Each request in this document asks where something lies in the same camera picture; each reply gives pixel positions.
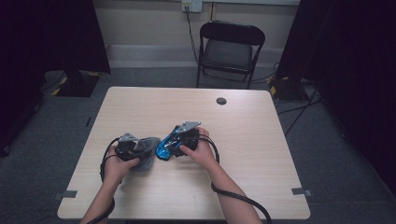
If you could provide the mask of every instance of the wooden table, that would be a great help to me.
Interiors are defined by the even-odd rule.
[[[226,105],[217,104],[223,97]],[[220,164],[272,219],[306,219],[310,211],[273,101],[267,91],[110,88],[82,151],[58,216],[82,218],[101,186],[99,164],[107,145],[126,132],[164,139],[183,121],[201,121]],[[150,171],[131,172],[115,194],[110,218],[224,219],[205,170],[189,157],[155,159]],[[258,210],[261,218],[264,215]]]

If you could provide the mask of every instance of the electrical outlet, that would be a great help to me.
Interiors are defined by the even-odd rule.
[[[189,12],[202,12],[202,0],[181,1],[181,11],[187,11],[186,8],[189,10]]]
[[[192,1],[181,1],[181,11],[192,11]]]

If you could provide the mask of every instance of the forearm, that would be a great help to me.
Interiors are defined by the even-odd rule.
[[[207,171],[216,188],[246,196],[219,164],[212,164]],[[262,223],[253,205],[222,194],[218,194],[218,197],[224,217],[229,224]]]
[[[80,223],[88,223],[107,211],[111,205],[117,187],[118,183],[103,183]],[[99,223],[107,223],[107,218],[103,219]]]

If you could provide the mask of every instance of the wall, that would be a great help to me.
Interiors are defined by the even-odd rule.
[[[297,11],[296,0],[262,0],[280,5],[203,2],[190,13],[196,48],[201,26],[212,20],[248,23],[261,28],[266,41],[257,66],[280,61]],[[195,66],[187,15],[180,1],[94,0],[111,67]]]
[[[94,0],[105,43],[108,45],[189,46],[189,25],[179,1]],[[267,36],[265,48],[283,49],[297,6],[203,3],[202,13],[190,13],[191,30],[198,39],[206,21],[249,23]]]

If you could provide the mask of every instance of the finger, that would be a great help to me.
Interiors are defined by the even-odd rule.
[[[197,127],[197,129],[198,129],[199,134],[209,136],[209,132],[206,129],[201,128],[201,127]]]
[[[186,147],[186,146],[184,146],[184,145],[181,145],[181,146],[180,146],[180,150],[181,150],[182,152],[186,153],[188,156],[190,156],[191,153],[192,153],[192,150],[191,150],[189,147]]]
[[[128,165],[130,165],[130,167],[136,166],[137,164],[139,164],[140,159],[139,158],[135,158],[133,160],[127,161]]]
[[[108,154],[109,156],[111,155],[116,155],[116,147],[117,146],[111,146],[110,149],[108,150]]]

